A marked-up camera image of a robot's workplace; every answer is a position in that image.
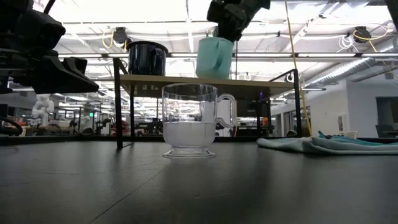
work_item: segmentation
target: table surface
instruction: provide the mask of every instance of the table surface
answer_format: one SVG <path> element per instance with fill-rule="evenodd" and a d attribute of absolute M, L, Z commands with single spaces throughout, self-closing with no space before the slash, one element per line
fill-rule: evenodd
<path fill-rule="evenodd" d="M 0 147 L 1 223 L 396 223 L 398 156 L 310 156 L 214 143 Z"/>

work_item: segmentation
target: mug handle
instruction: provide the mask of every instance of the mug handle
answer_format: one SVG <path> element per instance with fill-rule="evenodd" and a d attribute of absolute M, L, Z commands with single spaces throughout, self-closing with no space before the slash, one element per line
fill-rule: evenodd
<path fill-rule="evenodd" d="M 235 119 L 236 119 L 236 100 L 230 94 L 222 94 L 220 97 L 218 97 L 217 103 L 221 102 L 221 100 L 223 100 L 223 99 L 230 100 L 230 102 L 232 104 L 232 112 L 231 112 L 232 122 L 230 122 L 228 124 L 227 122 L 224 121 L 223 118 L 216 118 L 216 123 L 220 123 L 225 128 L 233 128 L 235 125 Z"/>
<path fill-rule="evenodd" d="M 220 52 L 220 42 L 217 42 L 217 59 L 216 64 L 214 65 L 214 69 L 219 69 L 221 64 L 223 63 L 223 54 Z"/>

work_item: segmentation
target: ceiling light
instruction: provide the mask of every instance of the ceiling light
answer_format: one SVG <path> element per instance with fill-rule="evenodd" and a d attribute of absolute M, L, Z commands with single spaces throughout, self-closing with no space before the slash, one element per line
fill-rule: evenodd
<path fill-rule="evenodd" d="M 315 54 L 315 53 L 310 53 L 310 54 L 303 54 L 300 53 L 298 54 L 298 57 L 354 57 L 356 54 L 354 53 L 333 53 L 333 54 Z"/>
<path fill-rule="evenodd" d="M 67 57 L 81 57 L 81 58 L 100 58 L 101 54 L 60 54 L 58 58 L 67 58 Z"/>
<path fill-rule="evenodd" d="M 197 57 L 197 53 L 172 53 L 172 57 Z"/>
<path fill-rule="evenodd" d="M 326 88 L 303 88 L 304 91 L 325 91 Z"/>
<path fill-rule="evenodd" d="M 366 53 L 362 57 L 398 57 L 398 53 Z"/>
<path fill-rule="evenodd" d="M 292 54 L 278 54 L 278 53 L 237 53 L 235 57 L 291 57 Z"/>
<path fill-rule="evenodd" d="M 78 101 L 85 101 L 85 100 L 88 100 L 87 98 L 81 97 L 81 96 L 67 96 L 67 97 L 69 97 L 69 98 L 71 98 L 71 99 L 73 99 L 73 100 L 78 100 Z"/>
<path fill-rule="evenodd" d="M 12 89 L 13 91 L 34 91 L 32 88 L 16 88 Z"/>
<path fill-rule="evenodd" d="M 69 108 L 69 107 L 65 107 L 65 108 L 62 108 L 62 109 L 64 109 L 64 110 L 78 110 L 78 108 Z"/>
<path fill-rule="evenodd" d="M 127 57 L 129 57 L 129 54 L 108 54 L 108 56 L 109 57 L 124 57 L 124 58 L 127 58 Z"/>

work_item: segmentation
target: yellow cable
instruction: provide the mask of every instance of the yellow cable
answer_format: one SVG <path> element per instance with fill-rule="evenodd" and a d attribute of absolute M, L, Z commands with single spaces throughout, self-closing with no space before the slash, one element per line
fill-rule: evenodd
<path fill-rule="evenodd" d="M 375 37 L 375 38 L 364 38 L 364 37 L 359 37 L 359 36 L 357 36 L 355 33 L 357 33 L 357 31 L 354 31 L 354 32 L 353 32 L 354 37 L 356 37 L 356 38 L 358 38 L 358 39 L 361 39 L 361 40 L 377 40 L 377 39 L 380 39 L 380 38 L 385 37 L 385 36 L 388 34 L 388 31 L 386 31 L 386 33 L 383 34 L 383 35 L 381 35 L 380 37 Z"/>
<path fill-rule="evenodd" d="M 113 45 L 113 32 L 112 32 L 112 37 L 111 37 L 111 45 L 108 46 L 108 45 L 105 44 L 104 37 L 105 37 L 105 32 L 103 32 L 103 35 L 102 35 L 102 44 L 103 44 L 104 47 L 106 47 L 107 49 L 110 49 L 110 48 L 112 47 L 112 45 Z"/>
<path fill-rule="evenodd" d="M 372 48 L 373 48 L 373 50 L 377 53 L 377 50 L 376 50 L 376 48 L 374 47 L 374 45 L 373 45 L 373 43 L 372 43 L 372 41 L 370 40 L 369 41 L 369 43 L 371 44 L 371 46 L 372 46 Z"/>
<path fill-rule="evenodd" d="M 292 35 L 292 28 L 290 26 L 290 19 L 289 19 L 289 10 L 287 8 L 287 1 L 285 0 L 285 8 L 286 8 L 286 16 L 287 16 L 287 25 L 289 27 L 289 35 L 290 35 L 290 44 L 292 45 L 292 54 L 293 54 L 293 62 L 294 62 L 294 68 L 297 70 L 297 61 L 296 61 L 296 56 L 294 53 L 294 44 L 293 44 L 293 35 Z M 303 110 L 304 110 L 304 116 L 305 120 L 307 122 L 307 128 L 308 132 L 310 133 L 310 136 L 312 136 L 312 130 L 311 130 L 311 124 L 310 124 L 310 119 L 308 118 L 308 111 L 307 111 L 307 102 L 305 99 L 305 93 L 303 91 L 303 88 L 301 86 L 301 82 L 298 81 L 298 88 L 300 89 L 300 94 L 303 98 Z"/>

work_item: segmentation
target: cable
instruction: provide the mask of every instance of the cable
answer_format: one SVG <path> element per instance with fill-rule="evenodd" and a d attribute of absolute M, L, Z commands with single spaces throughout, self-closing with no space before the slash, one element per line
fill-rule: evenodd
<path fill-rule="evenodd" d="M 14 125 L 14 126 L 17 128 L 17 130 L 13 130 L 13 129 L 9 129 L 9 128 L 4 128 L 4 127 L 2 126 L 2 122 L 3 122 L 3 121 L 5 121 L 5 122 L 7 122 L 7 123 L 10 123 L 10 124 Z M 17 124 L 15 121 L 10 120 L 10 119 L 5 118 L 5 117 L 0 117 L 0 133 L 1 133 L 1 134 L 7 134 L 7 135 L 20 135 L 20 134 L 22 134 L 22 132 L 24 132 L 23 128 L 22 128 L 19 124 Z"/>
<path fill-rule="evenodd" d="M 294 52 L 294 44 L 293 44 L 293 35 L 292 35 L 292 28 L 290 25 L 290 19 L 289 19 L 289 9 L 287 7 L 287 1 L 285 0 L 285 8 L 286 8 L 286 16 L 287 16 L 287 25 L 289 27 L 289 35 L 290 35 L 290 44 L 292 45 L 292 55 L 293 55 L 293 62 L 294 62 L 294 67 L 297 70 L 297 61 L 296 61 L 296 56 L 295 56 L 295 52 Z M 301 96 L 303 98 L 303 110 L 304 110 L 304 116 L 305 116 L 305 120 L 307 122 L 307 128 L 308 128 L 308 132 L 310 133 L 310 136 L 312 136 L 312 130 L 311 130 L 311 124 L 310 124 L 310 119 L 308 118 L 308 111 L 307 111 L 307 102 L 305 99 L 305 93 L 303 91 L 303 88 L 301 86 L 301 82 L 298 81 L 298 87 L 300 89 L 300 93 Z"/>
<path fill-rule="evenodd" d="M 372 46 L 372 48 L 373 48 L 373 50 L 377 53 L 377 50 L 376 50 L 376 48 L 374 47 L 374 45 L 373 45 L 373 43 L 372 43 L 372 41 L 370 40 L 369 41 L 369 43 L 371 44 L 371 46 Z"/>
<path fill-rule="evenodd" d="M 338 50 L 336 53 L 341 52 L 342 50 L 349 49 L 354 45 L 354 39 L 352 37 L 342 37 L 338 41 L 338 45 L 341 47 L 340 50 Z"/>
<path fill-rule="evenodd" d="M 112 47 L 112 45 L 113 45 L 113 33 L 114 33 L 114 31 L 112 32 L 111 45 L 108 46 L 108 45 L 105 44 L 105 40 L 104 40 L 105 32 L 103 32 L 102 44 L 103 44 L 104 47 L 106 47 L 107 49 L 110 49 L 110 48 Z"/>
<path fill-rule="evenodd" d="M 364 37 L 359 37 L 359 36 L 357 36 L 355 33 L 357 33 L 358 31 L 354 31 L 353 32 L 353 35 L 354 35 L 354 37 L 356 37 L 356 38 L 358 38 L 358 39 L 361 39 L 361 40 L 377 40 L 377 39 L 380 39 L 380 38 L 383 38 L 384 36 L 386 36 L 389 32 L 388 32 L 388 30 L 386 29 L 386 28 L 384 28 L 385 30 L 386 30 L 386 32 L 383 34 L 383 35 L 381 35 L 381 36 L 379 36 L 379 37 L 375 37 L 375 38 L 364 38 Z"/>
<path fill-rule="evenodd" d="M 45 6 L 45 9 L 43 11 L 44 14 L 48 14 L 52 8 L 52 6 L 54 5 L 55 0 L 49 0 L 49 3 L 47 3 L 47 5 Z"/>

